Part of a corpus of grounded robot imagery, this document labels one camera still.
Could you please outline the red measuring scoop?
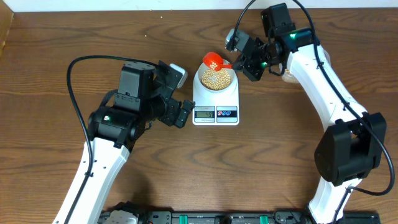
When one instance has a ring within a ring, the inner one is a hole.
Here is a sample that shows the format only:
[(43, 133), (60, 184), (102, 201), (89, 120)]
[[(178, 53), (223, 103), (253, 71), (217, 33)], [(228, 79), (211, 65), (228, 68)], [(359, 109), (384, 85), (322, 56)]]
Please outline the red measuring scoop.
[(214, 71), (220, 71), (223, 68), (232, 69), (232, 65), (230, 63), (225, 63), (220, 55), (215, 52), (208, 52), (203, 57), (203, 63), (210, 69)]

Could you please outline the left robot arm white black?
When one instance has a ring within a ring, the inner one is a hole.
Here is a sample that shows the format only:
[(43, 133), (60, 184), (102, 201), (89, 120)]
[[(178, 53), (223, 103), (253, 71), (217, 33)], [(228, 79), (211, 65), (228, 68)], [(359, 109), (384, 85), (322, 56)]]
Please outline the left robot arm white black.
[(195, 104), (172, 95), (187, 76), (176, 64), (124, 64), (118, 89), (82, 123), (86, 141), (80, 165), (54, 223), (96, 223), (117, 174), (150, 123), (185, 126)]

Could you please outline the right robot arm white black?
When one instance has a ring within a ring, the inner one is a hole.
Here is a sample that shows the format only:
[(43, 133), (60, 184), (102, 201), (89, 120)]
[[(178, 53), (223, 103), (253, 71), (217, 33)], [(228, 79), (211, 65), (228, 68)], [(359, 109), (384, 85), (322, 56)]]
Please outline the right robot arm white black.
[(237, 27), (226, 38), (226, 48), (239, 53), (233, 69), (251, 81), (278, 66), (277, 75), (292, 76), (315, 107), (324, 133), (314, 152), (320, 181), (301, 223), (379, 223), (376, 213), (344, 211), (360, 183), (388, 159), (384, 146), (386, 120), (368, 113), (342, 84), (321, 46), (315, 27), (298, 29), (287, 5), (270, 6), (261, 13), (267, 41), (253, 39)]

